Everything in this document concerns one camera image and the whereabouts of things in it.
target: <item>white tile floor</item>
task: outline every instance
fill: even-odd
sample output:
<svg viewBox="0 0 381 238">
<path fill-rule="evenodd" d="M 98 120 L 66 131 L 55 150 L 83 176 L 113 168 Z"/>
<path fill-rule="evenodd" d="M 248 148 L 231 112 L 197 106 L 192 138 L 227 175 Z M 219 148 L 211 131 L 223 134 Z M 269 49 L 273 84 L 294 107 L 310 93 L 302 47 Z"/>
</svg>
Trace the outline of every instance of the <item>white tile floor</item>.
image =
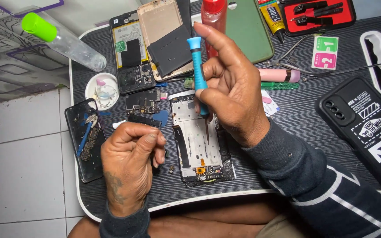
<svg viewBox="0 0 381 238">
<path fill-rule="evenodd" d="M 62 238 L 85 215 L 61 89 L 0 103 L 0 238 Z"/>
</svg>

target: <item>dark sweatshirt sleeve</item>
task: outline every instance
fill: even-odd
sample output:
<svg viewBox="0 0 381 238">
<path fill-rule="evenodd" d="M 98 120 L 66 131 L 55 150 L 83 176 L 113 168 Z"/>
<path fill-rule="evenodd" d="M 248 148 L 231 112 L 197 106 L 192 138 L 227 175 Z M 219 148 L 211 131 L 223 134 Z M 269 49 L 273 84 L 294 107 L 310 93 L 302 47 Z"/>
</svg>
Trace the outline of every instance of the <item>dark sweatshirt sleeve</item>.
<svg viewBox="0 0 381 238">
<path fill-rule="evenodd" d="M 107 204 L 107 211 L 99 225 L 101 238 L 149 238 L 150 216 L 146 204 L 147 200 L 143 208 L 126 217 L 115 217 Z"/>
<path fill-rule="evenodd" d="M 324 237 L 381 238 L 381 194 L 273 121 L 265 138 L 243 150 L 273 190 Z"/>
</svg>

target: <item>plastic bottle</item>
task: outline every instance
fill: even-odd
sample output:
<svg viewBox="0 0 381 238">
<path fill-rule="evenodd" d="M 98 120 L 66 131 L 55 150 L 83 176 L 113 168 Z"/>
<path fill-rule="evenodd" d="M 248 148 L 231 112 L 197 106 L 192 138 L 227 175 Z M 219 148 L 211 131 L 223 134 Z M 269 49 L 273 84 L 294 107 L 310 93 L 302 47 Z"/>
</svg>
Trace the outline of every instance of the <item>plastic bottle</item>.
<svg viewBox="0 0 381 238">
<path fill-rule="evenodd" d="M 68 30 L 56 27 L 36 13 L 28 13 L 22 21 L 24 31 L 44 40 L 47 45 L 65 57 L 86 66 L 93 71 L 102 71 L 107 60 Z"/>
<path fill-rule="evenodd" d="M 202 23 L 209 25 L 223 34 L 226 33 L 226 14 L 227 14 L 227 1 L 226 0 L 203 0 L 201 7 Z M 211 58 L 218 56 L 219 53 L 205 41 L 205 48 L 207 49 L 207 57 Z"/>
</svg>

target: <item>green phone case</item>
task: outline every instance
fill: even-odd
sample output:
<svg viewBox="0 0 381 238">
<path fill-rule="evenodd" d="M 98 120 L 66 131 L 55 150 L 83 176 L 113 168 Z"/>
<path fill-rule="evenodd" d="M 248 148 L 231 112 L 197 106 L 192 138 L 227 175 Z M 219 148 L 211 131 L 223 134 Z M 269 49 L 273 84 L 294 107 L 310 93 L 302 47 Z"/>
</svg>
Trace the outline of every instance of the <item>green phone case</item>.
<svg viewBox="0 0 381 238">
<path fill-rule="evenodd" d="M 274 55 L 273 45 L 267 26 L 262 18 L 257 0 L 228 0 L 236 3 L 236 8 L 227 8 L 226 35 L 252 63 L 258 63 Z"/>
</svg>

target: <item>fingernail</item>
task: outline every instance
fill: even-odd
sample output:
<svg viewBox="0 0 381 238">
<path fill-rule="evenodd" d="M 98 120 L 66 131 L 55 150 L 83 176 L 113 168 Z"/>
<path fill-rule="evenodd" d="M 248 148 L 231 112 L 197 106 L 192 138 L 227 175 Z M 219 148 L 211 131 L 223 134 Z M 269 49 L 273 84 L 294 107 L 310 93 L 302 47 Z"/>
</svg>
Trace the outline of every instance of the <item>fingernail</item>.
<svg viewBox="0 0 381 238">
<path fill-rule="evenodd" d="M 204 89 L 198 89 L 198 90 L 195 92 L 195 95 L 199 98 L 199 96 L 201 95 L 202 91 L 204 91 Z"/>
<path fill-rule="evenodd" d="M 146 141 L 149 142 L 149 143 L 154 143 L 157 139 L 157 135 L 155 134 L 148 134 L 146 136 Z"/>
</svg>

